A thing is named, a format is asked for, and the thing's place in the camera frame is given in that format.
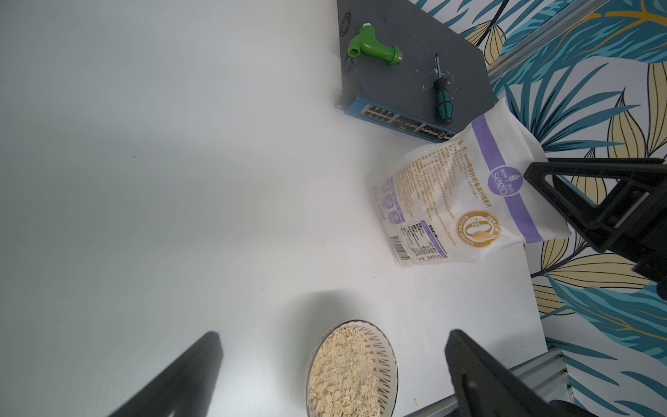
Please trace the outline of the patterned breakfast bowl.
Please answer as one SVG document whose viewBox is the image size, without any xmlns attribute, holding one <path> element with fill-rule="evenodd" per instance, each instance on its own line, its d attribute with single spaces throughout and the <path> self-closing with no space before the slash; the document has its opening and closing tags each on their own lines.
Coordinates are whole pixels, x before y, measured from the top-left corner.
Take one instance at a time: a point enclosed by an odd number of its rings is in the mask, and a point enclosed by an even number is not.
<svg viewBox="0 0 667 417">
<path fill-rule="evenodd" d="M 369 321 L 347 321 L 321 338 L 306 381 L 309 416 L 391 416 L 399 391 L 393 347 Z"/>
</svg>

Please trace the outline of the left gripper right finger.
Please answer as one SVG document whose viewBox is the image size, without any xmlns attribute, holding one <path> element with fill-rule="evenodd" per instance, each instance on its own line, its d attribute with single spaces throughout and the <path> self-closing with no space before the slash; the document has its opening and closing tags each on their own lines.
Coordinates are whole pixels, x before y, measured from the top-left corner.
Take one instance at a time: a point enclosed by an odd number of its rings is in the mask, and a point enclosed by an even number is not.
<svg viewBox="0 0 667 417">
<path fill-rule="evenodd" d="M 590 416 L 568 401 L 545 402 L 464 331 L 450 332 L 445 356 L 460 416 Z"/>
</svg>

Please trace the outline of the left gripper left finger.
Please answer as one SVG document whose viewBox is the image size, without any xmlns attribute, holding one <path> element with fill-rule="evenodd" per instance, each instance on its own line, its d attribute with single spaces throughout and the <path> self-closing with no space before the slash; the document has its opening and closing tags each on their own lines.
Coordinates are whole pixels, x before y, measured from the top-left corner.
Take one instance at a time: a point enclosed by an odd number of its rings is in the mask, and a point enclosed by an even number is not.
<svg viewBox="0 0 667 417">
<path fill-rule="evenodd" d="M 210 331 L 114 411 L 114 416 L 206 416 L 222 366 L 218 333 Z"/>
</svg>

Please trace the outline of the oatmeal bag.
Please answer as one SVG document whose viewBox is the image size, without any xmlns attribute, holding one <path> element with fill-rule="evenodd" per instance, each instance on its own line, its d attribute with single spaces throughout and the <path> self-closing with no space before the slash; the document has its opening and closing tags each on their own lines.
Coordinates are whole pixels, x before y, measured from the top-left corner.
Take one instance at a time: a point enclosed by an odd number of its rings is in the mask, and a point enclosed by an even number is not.
<svg viewBox="0 0 667 417">
<path fill-rule="evenodd" d="M 479 262 L 516 244 L 568 238 L 564 217 L 524 177 L 546 160 L 501 100 L 449 141 L 382 170 L 369 190 L 397 264 Z"/>
</svg>

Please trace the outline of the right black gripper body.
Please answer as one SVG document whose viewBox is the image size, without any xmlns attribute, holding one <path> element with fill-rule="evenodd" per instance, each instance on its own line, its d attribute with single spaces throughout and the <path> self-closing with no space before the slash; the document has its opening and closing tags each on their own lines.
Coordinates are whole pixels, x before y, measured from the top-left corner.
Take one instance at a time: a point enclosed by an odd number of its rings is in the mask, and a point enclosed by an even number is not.
<svg viewBox="0 0 667 417">
<path fill-rule="evenodd" d="M 637 224 L 639 260 L 635 272 L 657 284 L 658 296 L 666 299 L 666 180 L 640 206 Z"/>
</svg>

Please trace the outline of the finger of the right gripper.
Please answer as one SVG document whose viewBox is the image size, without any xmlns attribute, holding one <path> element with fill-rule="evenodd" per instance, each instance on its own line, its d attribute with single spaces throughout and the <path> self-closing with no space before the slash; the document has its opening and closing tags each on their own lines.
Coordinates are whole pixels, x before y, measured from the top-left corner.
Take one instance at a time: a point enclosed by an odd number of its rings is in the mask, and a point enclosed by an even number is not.
<svg viewBox="0 0 667 417">
<path fill-rule="evenodd" d="M 570 177 L 614 180 L 601 202 Z M 524 179 L 598 252 L 666 254 L 666 164 L 659 158 L 550 158 Z"/>
</svg>

